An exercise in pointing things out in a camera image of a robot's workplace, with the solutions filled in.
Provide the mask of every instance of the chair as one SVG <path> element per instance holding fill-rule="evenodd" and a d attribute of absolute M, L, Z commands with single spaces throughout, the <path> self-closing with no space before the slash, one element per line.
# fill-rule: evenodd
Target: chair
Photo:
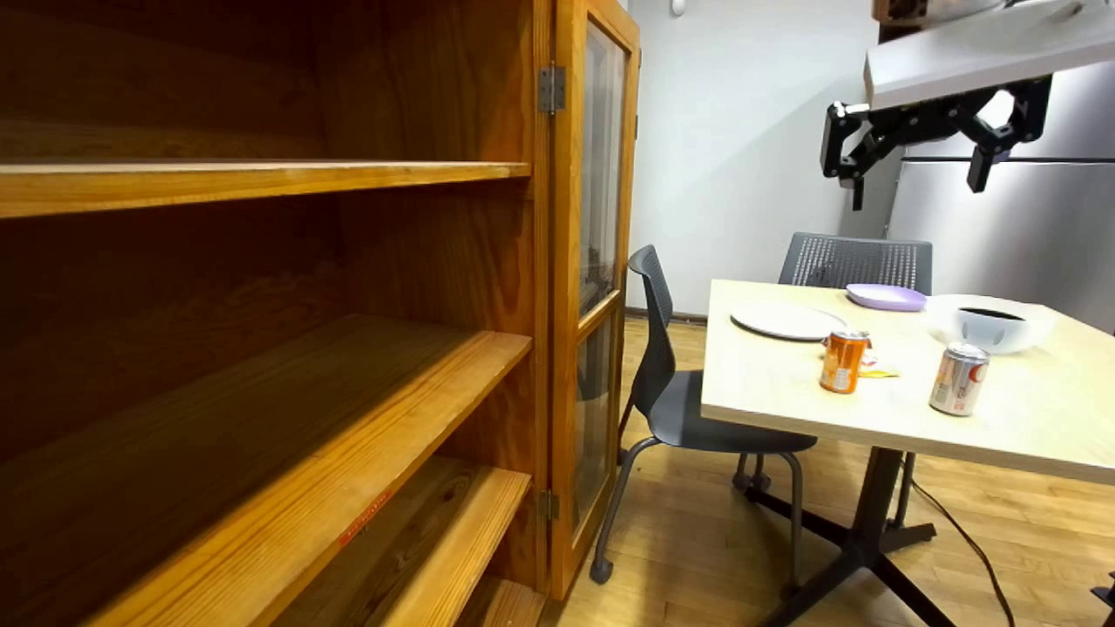
<path fill-rule="evenodd" d="M 915 292 L 929 292 L 933 244 L 796 233 L 777 283 L 787 283 L 787 286 L 885 283 L 885 286 L 910 286 Z M 904 458 L 897 528 L 904 528 L 905 520 L 910 482 L 914 482 L 914 455 Z"/>
<path fill-rule="evenodd" d="M 606 502 L 597 557 L 594 557 L 594 583 L 606 583 L 613 574 L 613 561 L 606 557 L 606 539 L 613 535 L 630 467 L 652 445 L 676 445 L 676 449 L 709 449 L 709 455 L 777 455 L 791 464 L 791 587 L 798 583 L 798 535 L 803 535 L 803 464 L 798 455 L 817 445 L 813 436 L 727 427 L 701 419 L 701 371 L 676 371 L 670 321 L 673 300 L 659 264 L 655 249 L 641 249 L 630 254 L 629 270 L 641 275 L 646 300 L 647 300 L 647 350 L 630 383 L 629 413 L 637 408 L 647 419 L 652 436 L 633 443 L 622 458 L 622 482 Z"/>

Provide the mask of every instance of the table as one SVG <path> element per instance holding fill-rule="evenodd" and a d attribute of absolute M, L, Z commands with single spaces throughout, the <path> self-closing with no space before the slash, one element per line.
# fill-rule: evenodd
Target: table
<path fill-rule="evenodd" d="M 731 326 L 747 307 L 813 307 L 870 335 L 878 367 L 897 378 L 860 381 L 856 393 L 820 386 L 820 345 L 777 342 Z M 992 355 L 977 413 L 933 413 L 929 386 L 943 342 L 926 313 L 854 307 L 842 290 L 726 283 L 711 286 L 705 390 L 709 419 L 780 432 L 832 436 L 870 445 L 852 530 L 805 516 L 805 528 L 839 543 L 828 567 L 813 574 L 769 625 L 791 625 L 856 567 L 870 567 L 921 619 L 951 625 L 885 556 L 933 538 L 929 528 L 890 528 L 904 455 L 933 455 L 1078 482 L 1115 482 L 1115 340 L 1048 307 L 1025 316 L 1048 326 L 1032 352 Z"/>

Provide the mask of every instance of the black cable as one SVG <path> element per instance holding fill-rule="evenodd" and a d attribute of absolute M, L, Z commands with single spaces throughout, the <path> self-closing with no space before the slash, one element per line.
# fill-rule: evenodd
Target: black cable
<path fill-rule="evenodd" d="M 914 478 L 910 478 L 910 486 L 914 486 L 914 489 L 964 538 L 964 543 L 979 556 L 979 561 L 984 561 L 984 567 L 986 567 L 986 579 L 990 579 L 990 587 L 997 590 L 997 600 L 1000 600 L 1000 607 L 1005 607 L 1005 615 L 1006 615 L 1006 625 L 1015 627 L 1011 600 L 1006 600 L 1006 594 L 1005 594 L 1005 587 L 1000 587 L 997 567 L 992 567 L 990 557 L 984 556 L 984 547 L 969 538 L 969 530 L 964 530 L 925 486 L 915 486 Z"/>

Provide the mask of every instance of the orange object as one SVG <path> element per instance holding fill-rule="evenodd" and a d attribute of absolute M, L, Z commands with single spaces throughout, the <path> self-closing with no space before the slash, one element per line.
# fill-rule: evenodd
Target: orange object
<path fill-rule="evenodd" d="M 854 393 L 867 345 L 870 342 L 860 331 L 832 331 L 826 340 L 821 386 L 832 393 Z"/>

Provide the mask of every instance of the cabinet door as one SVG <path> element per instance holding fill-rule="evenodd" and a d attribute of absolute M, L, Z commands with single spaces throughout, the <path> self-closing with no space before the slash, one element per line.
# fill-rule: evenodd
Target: cabinet door
<path fill-rule="evenodd" d="M 637 27 L 618 0 L 561 0 L 558 59 L 551 574 L 564 596 L 618 471 Z"/>

